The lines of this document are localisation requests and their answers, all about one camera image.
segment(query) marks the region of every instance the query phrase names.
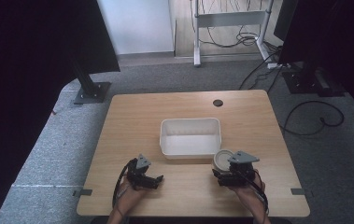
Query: black panel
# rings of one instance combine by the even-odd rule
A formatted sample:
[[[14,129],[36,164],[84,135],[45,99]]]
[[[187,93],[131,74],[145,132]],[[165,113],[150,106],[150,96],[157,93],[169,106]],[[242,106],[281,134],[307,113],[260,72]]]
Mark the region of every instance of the black panel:
[[[354,0],[284,0],[282,10],[276,35],[290,25],[278,63],[304,62],[301,79],[309,81],[321,67],[354,97]]]
[[[86,73],[119,70],[95,0],[0,0],[0,208],[75,78],[67,49]]]
[[[279,10],[278,19],[276,21],[276,27],[274,35],[285,40],[287,37],[288,30],[290,28],[290,23],[293,18],[293,13],[295,12],[298,0],[283,0],[281,9]]]

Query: black cable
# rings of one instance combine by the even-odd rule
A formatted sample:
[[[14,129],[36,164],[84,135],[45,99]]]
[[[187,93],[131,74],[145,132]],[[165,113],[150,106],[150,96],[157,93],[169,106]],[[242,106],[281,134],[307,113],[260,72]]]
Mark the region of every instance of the black cable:
[[[251,87],[248,88],[248,90],[252,90],[252,88],[254,88],[256,86],[256,84],[258,84],[259,81],[266,80],[267,76],[272,74],[275,70],[276,70],[276,67],[267,71],[265,74],[257,75],[255,78],[255,82],[252,84]]]
[[[203,40],[200,40],[200,42],[204,43],[204,44],[212,44],[212,45],[215,45],[217,47],[220,47],[220,48],[233,48],[237,45],[240,45],[240,44],[243,44],[245,46],[251,46],[253,44],[255,44],[255,41],[256,41],[256,37],[255,36],[242,36],[242,35],[256,35],[254,33],[247,33],[247,32],[244,32],[244,33],[241,33],[241,29],[238,33],[238,35],[236,36],[236,39],[237,39],[237,42],[232,44],[232,45],[221,45],[221,44],[218,44],[214,38],[212,37],[212,34],[211,32],[209,31],[209,28],[207,27],[206,28],[207,31],[208,31],[208,34],[209,34],[209,37],[211,38],[211,41],[212,42],[209,42],[209,41],[203,41]]]
[[[208,13],[211,11],[212,5],[214,5],[214,3],[215,3],[215,0],[212,1],[211,6],[209,7]]]
[[[243,177],[247,183],[249,183],[255,190],[256,192],[258,193],[258,195],[262,198],[262,203],[264,204],[264,212],[267,213],[267,210],[268,210],[268,205],[269,205],[269,202],[267,201],[267,196],[266,194],[264,193],[264,191],[262,190],[262,179],[261,179],[261,176],[259,175],[258,172],[256,172],[255,170],[251,170],[253,172],[255,172],[259,179],[261,180],[261,187],[259,187],[257,184],[255,184],[252,180],[248,179],[245,175],[241,174],[240,171],[236,171],[241,177]]]
[[[281,50],[281,47],[277,47],[275,45],[272,45],[271,43],[269,43],[267,41],[263,40],[263,43],[266,45],[267,48],[269,48],[269,51],[275,52],[275,51],[280,51]]]
[[[314,131],[314,132],[312,132],[312,133],[296,133],[296,132],[294,132],[294,131],[288,130],[288,129],[287,129],[287,124],[288,124],[288,121],[289,121],[289,119],[290,119],[290,115],[293,113],[293,111],[295,111],[297,108],[299,108],[299,107],[302,106],[302,105],[312,104],[312,103],[328,105],[328,106],[332,107],[333,109],[335,109],[335,110],[339,113],[339,115],[340,115],[340,120],[339,120],[339,122],[337,122],[337,123],[335,123],[335,124],[330,124],[330,123],[328,123],[328,122],[325,120],[325,118],[319,118],[319,120],[320,120],[320,122],[321,122],[322,125],[321,125],[321,127],[320,127],[318,130],[316,130],[316,131]],[[337,108],[336,106],[331,105],[331,104],[326,103],[326,102],[322,102],[322,101],[306,101],[306,102],[303,102],[303,103],[298,104],[297,106],[295,106],[295,107],[291,110],[291,112],[290,112],[290,113],[288,114],[288,116],[287,116],[287,119],[285,120],[284,126],[281,126],[280,124],[278,124],[278,125],[279,125],[279,127],[283,130],[283,134],[285,134],[285,132],[287,132],[287,133],[292,133],[292,134],[299,135],[299,136],[305,136],[305,135],[314,135],[314,134],[316,134],[316,133],[319,133],[319,132],[321,132],[325,127],[333,127],[333,128],[334,128],[334,127],[338,127],[338,126],[340,126],[344,121],[345,121],[345,115],[344,115],[343,112],[342,112],[339,108]]]
[[[249,7],[250,7],[250,0],[247,0],[247,11],[249,11]]]
[[[203,14],[205,14],[205,10],[204,10],[204,2],[202,0],[202,9],[203,9]]]
[[[260,68],[260,67],[262,66],[262,64],[264,64],[264,63],[267,61],[267,59],[269,59],[269,58],[272,57],[273,55],[275,55],[275,53],[270,54],[266,59],[263,60],[262,63],[260,63],[255,69],[253,69],[253,70],[246,76],[246,78],[244,78],[243,82],[241,83],[241,85],[240,85],[240,87],[239,87],[238,89],[241,90],[241,88],[243,87],[243,85],[244,85],[244,83],[247,81],[247,79],[248,79],[250,76],[252,76],[252,74],[253,74],[256,70],[258,70],[258,68]]]
[[[235,4],[235,8],[237,9],[237,11],[240,11],[240,4],[238,3],[237,0],[234,0],[234,4]]]
[[[121,170],[121,173],[119,175],[119,179],[118,179],[118,182],[116,183],[116,186],[115,186],[115,190],[113,191],[113,198],[112,198],[112,207],[115,206],[116,204],[116,195],[118,194],[118,191],[119,191],[119,186],[120,186],[120,182],[121,180],[123,179],[123,176],[124,176],[124,173],[126,172],[127,170],[127,167],[130,165],[132,161],[129,161],[124,167],[123,169]]]
[[[269,90],[267,91],[267,93],[269,93],[270,90],[273,88],[273,86],[276,84],[276,79],[278,78],[278,75],[279,75],[279,73],[281,72],[282,68],[284,68],[284,65],[282,65],[282,66],[279,68],[278,72],[276,73],[276,77],[275,77],[275,79],[273,79],[273,83],[272,83],[272,85],[270,85]]]
[[[232,0],[229,0],[229,4],[232,7],[233,11],[236,12],[237,6],[235,6],[235,8],[233,7]]]

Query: white bin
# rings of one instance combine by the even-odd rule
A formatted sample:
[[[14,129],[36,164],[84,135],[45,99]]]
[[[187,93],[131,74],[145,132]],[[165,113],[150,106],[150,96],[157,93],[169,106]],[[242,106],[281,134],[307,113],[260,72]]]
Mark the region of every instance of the white bin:
[[[220,150],[218,119],[165,119],[160,147],[167,159],[210,159]]]

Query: black stand base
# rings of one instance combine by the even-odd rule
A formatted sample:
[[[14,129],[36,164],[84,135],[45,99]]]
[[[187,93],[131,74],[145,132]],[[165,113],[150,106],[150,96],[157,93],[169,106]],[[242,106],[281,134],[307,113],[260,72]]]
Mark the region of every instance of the black stand base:
[[[111,83],[110,82],[94,82],[94,85],[98,87],[96,93],[94,95],[89,95],[84,92],[82,88],[78,91],[78,95],[75,98],[75,105],[83,105],[83,104],[97,104],[102,103],[105,99],[106,92],[109,89]]]
[[[321,97],[345,96],[346,90],[342,86],[323,76],[316,76],[316,80],[310,85],[301,83],[299,72],[286,72],[282,76],[292,94],[316,93]]]

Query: wooden table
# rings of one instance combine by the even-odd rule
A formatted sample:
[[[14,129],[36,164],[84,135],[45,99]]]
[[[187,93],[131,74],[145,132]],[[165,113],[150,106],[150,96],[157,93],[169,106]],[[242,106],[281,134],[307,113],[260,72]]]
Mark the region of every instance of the wooden table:
[[[223,106],[213,105],[214,100]],[[271,217],[306,217],[310,210],[265,91],[200,91],[126,94],[113,97],[92,159],[78,213],[108,216],[123,166],[142,153],[152,164],[147,176],[164,175],[131,212],[148,217],[249,217],[233,192],[220,187],[211,160],[168,160],[159,145],[164,119],[217,118],[221,148],[243,150],[266,183]]]

